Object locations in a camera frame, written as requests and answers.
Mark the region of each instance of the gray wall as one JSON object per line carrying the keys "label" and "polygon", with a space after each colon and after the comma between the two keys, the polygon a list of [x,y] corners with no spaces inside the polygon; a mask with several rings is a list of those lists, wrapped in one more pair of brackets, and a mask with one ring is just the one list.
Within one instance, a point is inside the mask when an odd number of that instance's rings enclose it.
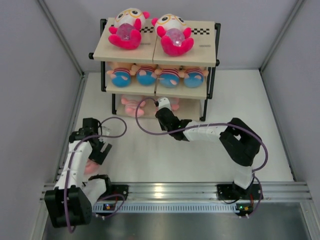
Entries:
{"label": "gray wall", "polygon": [[35,0],[0,1],[0,239],[28,239],[79,76]]}
{"label": "gray wall", "polygon": [[263,74],[298,180],[320,212],[320,1],[308,0]]}
{"label": "gray wall", "polygon": [[167,13],[186,20],[221,23],[220,69],[257,69],[296,0],[46,0],[82,69],[99,70],[89,60],[99,41],[101,18],[135,7],[151,18]]}

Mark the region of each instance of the wooden shelf board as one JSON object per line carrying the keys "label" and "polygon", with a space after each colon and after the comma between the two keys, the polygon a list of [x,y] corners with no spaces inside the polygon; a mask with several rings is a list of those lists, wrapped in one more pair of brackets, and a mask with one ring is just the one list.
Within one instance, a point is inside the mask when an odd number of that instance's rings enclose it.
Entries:
{"label": "wooden shelf board", "polygon": [[157,38],[153,63],[165,65],[182,65],[182,66],[202,66],[215,67],[216,66],[216,31],[215,22],[213,21],[185,21],[187,26],[193,32],[191,37],[194,39],[193,48],[181,56],[167,55],[162,46],[160,37]]}
{"label": "wooden shelf board", "polygon": [[[174,115],[176,115],[179,119],[191,119],[195,121],[199,121],[201,117],[201,103],[198,99],[180,99],[179,102],[180,108],[177,111],[174,111]],[[142,108],[144,110],[144,115],[141,118],[149,118],[154,119],[156,114],[156,106],[154,102],[150,99],[146,101],[146,105]],[[116,114],[118,116],[126,116],[125,113],[125,105],[119,102],[118,108],[116,110]]]}
{"label": "wooden shelf board", "polygon": [[143,28],[152,29],[152,32],[141,32],[142,40],[138,48],[126,50],[111,44],[108,37],[111,35],[109,27],[114,24],[115,19],[109,17],[105,25],[102,36],[94,51],[93,58],[97,61],[105,62],[123,62],[123,63],[139,63],[152,64],[157,33],[151,24],[151,19],[146,19]]}
{"label": "wooden shelf board", "polygon": [[105,80],[107,82],[106,92],[111,94],[130,94],[130,95],[143,95],[143,96],[154,96],[156,90],[156,84],[149,86],[141,85],[136,76],[131,76],[131,84],[125,87],[115,86],[109,75],[105,75]]}
{"label": "wooden shelf board", "polygon": [[157,83],[155,95],[159,97],[176,97],[183,99],[206,99],[207,97],[207,80],[201,86],[195,88],[186,87],[183,78],[177,87],[169,88]]}

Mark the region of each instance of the gray floor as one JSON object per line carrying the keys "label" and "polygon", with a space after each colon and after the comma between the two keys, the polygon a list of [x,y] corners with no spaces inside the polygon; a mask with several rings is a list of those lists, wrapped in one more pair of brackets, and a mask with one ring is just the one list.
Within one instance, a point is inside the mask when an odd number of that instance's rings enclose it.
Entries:
{"label": "gray floor", "polygon": [[212,213],[118,214],[93,218],[70,235],[52,228],[42,240],[309,240],[299,204],[260,206],[250,219]]}

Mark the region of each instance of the shelf rack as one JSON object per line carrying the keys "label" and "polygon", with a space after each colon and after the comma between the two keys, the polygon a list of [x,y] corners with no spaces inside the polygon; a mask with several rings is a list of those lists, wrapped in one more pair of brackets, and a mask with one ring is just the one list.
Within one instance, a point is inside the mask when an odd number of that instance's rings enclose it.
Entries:
{"label": "shelf rack", "polygon": [[[89,58],[91,60],[100,61],[100,71],[101,71],[101,91],[111,93],[112,99],[112,114],[117,114],[116,109],[116,94],[135,94],[135,95],[144,95],[144,96],[157,96],[157,97],[177,97],[181,99],[181,105],[187,106],[192,103],[192,106],[195,107],[193,112],[199,111],[199,120],[205,121],[207,117],[207,107],[208,100],[213,98],[214,91],[214,83],[215,83],[215,75],[216,75],[216,67],[219,66],[220,61],[217,59],[218,57],[218,48],[219,48],[219,39],[220,39],[220,30],[221,24],[214,23],[214,45],[211,44],[199,44],[195,45],[188,53],[182,56],[177,57],[168,57],[162,50],[160,44],[160,38],[157,37],[156,31],[154,31],[154,27],[151,25],[150,19],[146,20],[146,24],[144,29],[141,32],[142,41],[139,48],[130,50],[131,54],[128,54],[127,50],[117,48],[109,43],[108,36],[109,31],[104,31],[105,28],[109,28],[112,26],[114,18],[101,19],[100,20],[100,41],[97,45],[95,52],[89,53]],[[213,22],[210,21],[202,21],[201,28],[197,25],[197,21],[185,21],[188,26],[191,27],[193,36],[197,38],[197,36],[201,36],[201,38],[205,38],[207,41],[210,40],[211,36],[209,35],[210,24]],[[136,80],[135,77],[132,78],[132,83],[130,88],[118,88],[114,86],[109,79],[109,76],[106,76],[106,62],[114,61],[114,62],[129,62],[129,63],[153,63],[153,64],[172,64],[178,63],[179,65],[185,66],[203,66],[207,67],[209,74],[206,79],[206,83],[198,88],[187,88],[182,83],[179,84],[178,87],[173,89],[164,89],[162,86],[157,85],[155,83],[152,86],[142,86]],[[201,103],[200,100],[204,100],[203,105],[203,113],[200,115]],[[123,107],[118,107],[118,113],[123,114]],[[151,117],[154,115],[151,109],[147,109],[145,117]],[[181,114],[180,112],[176,113],[177,117],[182,115],[185,117],[185,114]]]}

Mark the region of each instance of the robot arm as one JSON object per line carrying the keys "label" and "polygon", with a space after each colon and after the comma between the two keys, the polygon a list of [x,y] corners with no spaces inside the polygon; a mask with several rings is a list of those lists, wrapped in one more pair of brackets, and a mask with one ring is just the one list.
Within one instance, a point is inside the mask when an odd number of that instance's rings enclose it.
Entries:
{"label": "robot arm", "polygon": [[[44,201],[48,213],[55,228],[66,227],[66,217],[70,219],[72,226],[89,224],[92,218],[92,206],[102,194],[111,186],[107,175],[97,175],[89,178],[83,186],[85,168],[88,159],[101,165],[111,149],[111,144],[105,138],[90,138],[81,142],[84,138],[98,135],[99,121],[94,118],[83,119],[82,128],[74,131],[69,137],[68,154],[61,177],[53,190],[45,193]],[[101,127],[102,135],[108,136],[110,130]],[[64,211],[64,191],[67,181],[68,213]]]}
{"label": "robot arm", "polygon": [[[190,119],[179,120],[173,114],[170,102],[166,97],[158,99],[157,105],[158,111],[155,117],[158,119],[163,131],[171,132],[199,125],[199,123]],[[229,124],[239,126],[257,135],[239,118],[233,118]],[[252,174],[253,160],[260,149],[260,143],[254,137],[230,126],[195,127],[170,133],[169,135],[178,141],[204,140],[222,143],[229,156],[237,163],[233,181],[234,193],[239,197],[248,194],[254,180]]]}

